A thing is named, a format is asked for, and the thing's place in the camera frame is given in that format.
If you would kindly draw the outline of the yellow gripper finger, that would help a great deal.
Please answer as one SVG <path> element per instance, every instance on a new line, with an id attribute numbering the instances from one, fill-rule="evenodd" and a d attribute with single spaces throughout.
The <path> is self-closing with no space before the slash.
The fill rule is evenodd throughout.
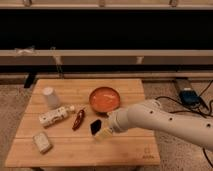
<path id="1" fill-rule="evenodd" d="M 109 127 L 106 127 L 102 130 L 100 130 L 95 136 L 95 140 L 96 141 L 102 141 L 102 140 L 105 140 L 109 137 L 111 137 L 113 135 L 113 131 L 109 128 Z"/>

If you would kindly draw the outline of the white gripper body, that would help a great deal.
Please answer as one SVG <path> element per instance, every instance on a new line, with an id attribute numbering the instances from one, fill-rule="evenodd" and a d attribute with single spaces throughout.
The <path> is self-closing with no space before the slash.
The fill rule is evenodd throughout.
<path id="1" fill-rule="evenodd" d="M 127 118 L 127 110 L 124 108 L 114 110 L 109 114 L 109 128 L 116 133 L 125 132 L 128 129 L 129 122 Z"/>

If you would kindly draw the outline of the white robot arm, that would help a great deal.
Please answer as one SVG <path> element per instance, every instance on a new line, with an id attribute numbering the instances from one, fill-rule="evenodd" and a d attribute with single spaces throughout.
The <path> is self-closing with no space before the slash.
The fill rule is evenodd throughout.
<path id="1" fill-rule="evenodd" d="M 133 128 L 162 131 L 213 151 L 213 119 L 171 114 L 164 111 L 155 99 L 110 112 L 107 127 L 101 129 L 95 138 L 104 140 L 114 133 Z"/>

